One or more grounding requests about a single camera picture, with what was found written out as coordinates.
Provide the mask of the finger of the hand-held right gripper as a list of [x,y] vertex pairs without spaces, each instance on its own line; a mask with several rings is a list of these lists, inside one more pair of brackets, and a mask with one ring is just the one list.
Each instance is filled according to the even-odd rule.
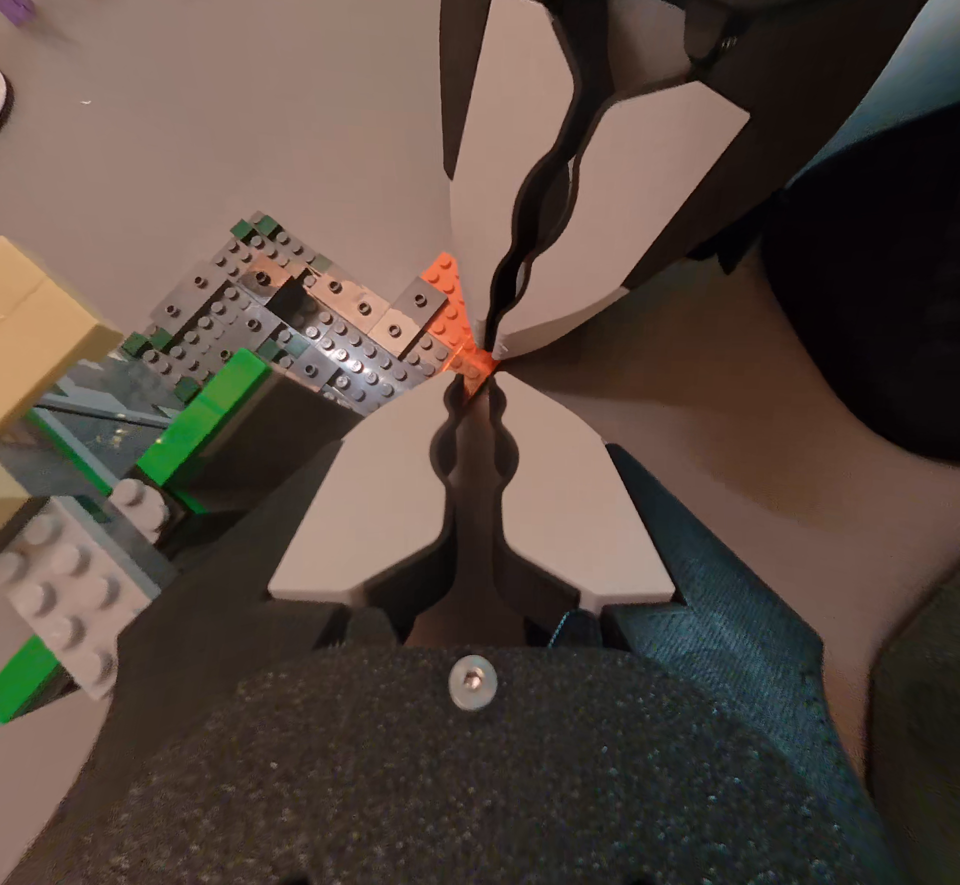
[[499,322],[494,358],[537,351],[626,295],[630,271],[749,120],[702,82],[612,104],[579,160],[568,223]]
[[[460,152],[450,186],[453,254],[465,310],[480,339],[493,321],[491,285],[514,240],[522,184],[550,152],[574,94],[548,10],[491,0]],[[577,209],[570,229],[537,259],[525,297],[501,321],[501,348],[542,348],[585,319],[573,268],[585,255]]]

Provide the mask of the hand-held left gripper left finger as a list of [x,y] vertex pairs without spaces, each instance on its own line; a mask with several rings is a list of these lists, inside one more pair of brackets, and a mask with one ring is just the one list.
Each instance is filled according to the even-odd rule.
[[460,378],[443,373],[343,438],[270,578],[273,599],[374,607],[412,627],[447,595],[459,408]]

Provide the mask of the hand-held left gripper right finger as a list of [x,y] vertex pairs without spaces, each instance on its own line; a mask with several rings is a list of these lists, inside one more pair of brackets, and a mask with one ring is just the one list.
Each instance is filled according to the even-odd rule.
[[494,580],[522,615],[662,604],[671,579],[602,437],[508,373],[495,377],[502,536]]

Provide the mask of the translucent orange toy brick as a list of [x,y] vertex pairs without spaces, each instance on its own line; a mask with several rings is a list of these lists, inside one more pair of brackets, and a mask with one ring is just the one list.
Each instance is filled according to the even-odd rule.
[[472,399],[483,387],[498,362],[491,353],[479,348],[473,341],[466,341],[455,352],[449,370],[462,377],[464,402]]

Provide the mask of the toy brick building model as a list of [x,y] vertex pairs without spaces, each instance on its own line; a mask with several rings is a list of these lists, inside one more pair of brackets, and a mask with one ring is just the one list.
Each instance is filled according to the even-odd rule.
[[84,497],[165,550],[240,514],[474,342],[454,257],[393,302],[265,214],[241,220],[99,363],[2,440],[36,496]]

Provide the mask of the black mesh office chair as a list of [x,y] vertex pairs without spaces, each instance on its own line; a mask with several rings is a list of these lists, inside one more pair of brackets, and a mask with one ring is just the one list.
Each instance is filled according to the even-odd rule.
[[959,106],[805,171],[761,239],[766,279],[846,408],[919,456],[959,459]]

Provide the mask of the person's dark green clothing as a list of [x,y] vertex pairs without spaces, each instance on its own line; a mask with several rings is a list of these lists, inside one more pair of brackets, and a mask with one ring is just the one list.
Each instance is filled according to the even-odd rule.
[[889,639],[870,677],[869,780],[906,877],[959,882],[959,577]]

